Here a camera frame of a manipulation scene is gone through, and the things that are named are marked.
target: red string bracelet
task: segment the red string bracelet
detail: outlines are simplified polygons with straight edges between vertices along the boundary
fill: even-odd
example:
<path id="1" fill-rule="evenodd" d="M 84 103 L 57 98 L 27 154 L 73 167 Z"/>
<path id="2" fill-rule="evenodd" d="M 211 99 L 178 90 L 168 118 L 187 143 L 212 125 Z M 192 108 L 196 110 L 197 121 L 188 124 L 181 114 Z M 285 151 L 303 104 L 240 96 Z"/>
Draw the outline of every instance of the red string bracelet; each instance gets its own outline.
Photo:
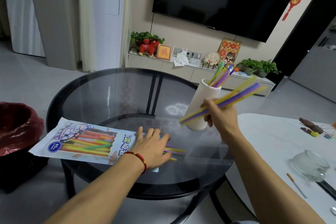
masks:
<path id="1" fill-rule="evenodd" d="M 143 162 L 143 164 L 144 164 L 144 166 L 145 166 L 145 170 L 142 172 L 142 174 L 143 174 L 144 172 L 146 172 L 146 170 L 147 170 L 147 164 L 146 164 L 146 162 L 145 162 L 145 159 L 144 159 L 139 153 L 135 153 L 135 152 L 133 152 L 133 151 L 126 151 L 125 153 L 134 154 L 135 156 L 137 156 L 138 158 L 140 158 L 140 160 Z"/>

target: white tv cabinet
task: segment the white tv cabinet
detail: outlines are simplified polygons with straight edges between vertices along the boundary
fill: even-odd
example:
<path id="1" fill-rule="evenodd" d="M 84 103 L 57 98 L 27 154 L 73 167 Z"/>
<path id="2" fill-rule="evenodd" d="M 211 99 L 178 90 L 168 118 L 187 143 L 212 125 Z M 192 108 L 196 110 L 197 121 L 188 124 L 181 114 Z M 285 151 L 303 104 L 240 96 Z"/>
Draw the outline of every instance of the white tv cabinet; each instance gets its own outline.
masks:
<path id="1" fill-rule="evenodd" d="M 125 67 L 157 70 L 176 75 L 194 83 L 200 83 L 200 81 L 204 78 L 211 79 L 215 74 L 214 71 L 204 69 L 199 67 L 198 65 L 193 64 L 175 67 L 174 59 L 175 57 L 172 57 L 171 60 L 162 60 L 155 57 L 149 58 L 146 56 L 140 56 L 136 52 L 131 50 L 130 53 L 125 54 Z M 241 75 L 240 73 L 233 72 L 233 74 L 223 83 L 222 89 L 234 90 L 249 78 L 250 76 L 246 74 Z M 260 78 L 260 83 L 266 88 L 258 92 L 258 94 L 256 94 L 258 96 L 266 97 L 275 86 L 275 83 L 271 82 L 266 78 Z"/>

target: plush red horse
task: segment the plush red horse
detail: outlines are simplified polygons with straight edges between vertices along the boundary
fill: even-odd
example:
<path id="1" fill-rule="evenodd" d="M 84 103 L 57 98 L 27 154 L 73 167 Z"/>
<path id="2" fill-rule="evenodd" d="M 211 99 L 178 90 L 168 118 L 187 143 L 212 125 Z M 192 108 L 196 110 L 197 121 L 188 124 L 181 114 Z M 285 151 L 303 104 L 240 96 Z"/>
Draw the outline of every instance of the plush red horse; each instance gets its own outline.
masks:
<path id="1" fill-rule="evenodd" d="M 144 52 L 148 53 L 148 56 L 150 58 L 153 57 L 155 49 L 160 45 L 159 41 L 153 40 L 150 44 L 149 44 L 149 39 L 144 39 L 143 40 L 143 44 L 140 45 L 140 51 L 139 51 L 139 55 L 142 56 Z"/>

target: ribbed white vase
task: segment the ribbed white vase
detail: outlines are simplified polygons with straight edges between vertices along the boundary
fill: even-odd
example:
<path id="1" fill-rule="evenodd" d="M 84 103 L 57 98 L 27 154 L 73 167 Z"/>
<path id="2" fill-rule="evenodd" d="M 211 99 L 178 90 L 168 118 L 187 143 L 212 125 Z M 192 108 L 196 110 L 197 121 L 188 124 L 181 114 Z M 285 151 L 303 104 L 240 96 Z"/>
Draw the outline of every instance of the ribbed white vase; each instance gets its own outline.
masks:
<path id="1" fill-rule="evenodd" d="M 208 83 L 208 79 L 202 79 L 196 92 L 194 97 L 191 100 L 191 103 L 187 109 L 187 111 L 185 112 L 185 116 L 192 114 L 196 111 L 198 111 L 200 109 L 200 105 L 203 103 L 204 99 L 207 98 L 218 98 L 220 93 L 221 93 L 221 89 L 222 87 L 219 88 L 214 88 L 214 87 L 210 87 L 207 85 Z M 193 120 L 191 122 L 188 122 L 188 124 L 186 125 L 187 128 L 193 130 L 193 131 L 201 131 L 203 129 L 205 129 L 207 127 L 207 122 L 204 121 L 204 118 L 199 118 L 196 120 Z"/>

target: trash can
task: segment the trash can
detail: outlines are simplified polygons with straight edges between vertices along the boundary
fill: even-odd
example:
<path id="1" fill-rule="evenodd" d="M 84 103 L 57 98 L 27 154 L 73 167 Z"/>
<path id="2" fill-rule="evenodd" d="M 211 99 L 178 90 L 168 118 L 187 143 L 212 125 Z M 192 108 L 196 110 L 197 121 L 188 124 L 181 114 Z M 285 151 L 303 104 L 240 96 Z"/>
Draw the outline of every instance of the trash can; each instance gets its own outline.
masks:
<path id="1" fill-rule="evenodd" d="M 43 133 L 43 119 L 23 103 L 0 102 L 0 189 L 9 193 L 36 175 L 49 158 L 28 151 Z"/>

